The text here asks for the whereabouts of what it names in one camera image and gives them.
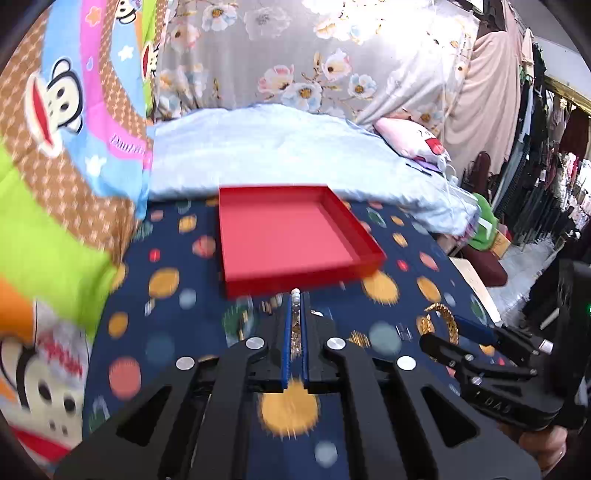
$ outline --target light blue bedsheet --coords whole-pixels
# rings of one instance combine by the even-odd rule
[[[346,120],[283,105],[204,109],[158,124],[150,199],[220,186],[326,184],[351,200],[393,203],[431,232],[461,235],[476,200]]]

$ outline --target gold bracelet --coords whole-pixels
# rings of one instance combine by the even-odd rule
[[[456,319],[452,315],[452,311],[443,303],[434,303],[425,309],[425,312],[433,311],[439,312],[443,317],[447,324],[447,330],[449,331],[449,341],[450,343],[457,345],[460,341],[460,335],[458,334]]]
[[[427,313],[425,316],[417,317],[417,330],[421,336],[425,333],[435,333],[435,325],[431,321],[431,316]]]

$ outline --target wall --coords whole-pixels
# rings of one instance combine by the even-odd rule
[[[510,0],[542,48],[546,74],[591,99],[591,72],[564,28],[539,0]]]

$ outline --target beige cloth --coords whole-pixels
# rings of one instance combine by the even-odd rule
[[[465,258],[450,258],[452,263],[455,267],[459,270],[466,280],[466,283],[470,285],[471,289],[474,291],[482,306],[485,308],[488,315],[490,315],[491,320],[495,325],[502,324],[501,315],[499,314],[499,310],[497,310],[495,306],[495,302],[492,300],[491,294],[488,293],[484,283],[474,270],[472,264],[466,260]]]
[[[470,68],[443,132],[443,144],[461,177],[481,151],[491,156],[491,174],[509,157],[519,111],[519,59],[508,32],[476,40]]]
[[[509,36],[512,39],[513,45],[514,45],[514,49],[515,49],[515,55],[517,55],[517,57],[519,58],[519,62],[521,62],[521,47],[523,46],[523,38],[524,38],[524,33],[525,29],[520,29],[519,28],[519,23],[517,22],[517,20],[515,19],[515,10],[513,9],[513,6],[507,2],[506,0],[503,0],[503,14],[505,16],[505,29],[507,30],[507,33],[509,34]]]
[[[525,30],[523,43],[521,45],[521,65],[525,69],[525,73],[531,78],[534,78],[534,39],[531,30]]]

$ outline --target red tray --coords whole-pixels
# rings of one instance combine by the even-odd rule
[[[229,297],[363,278],[386,260],[328,187],[227,187],[219,202]]]

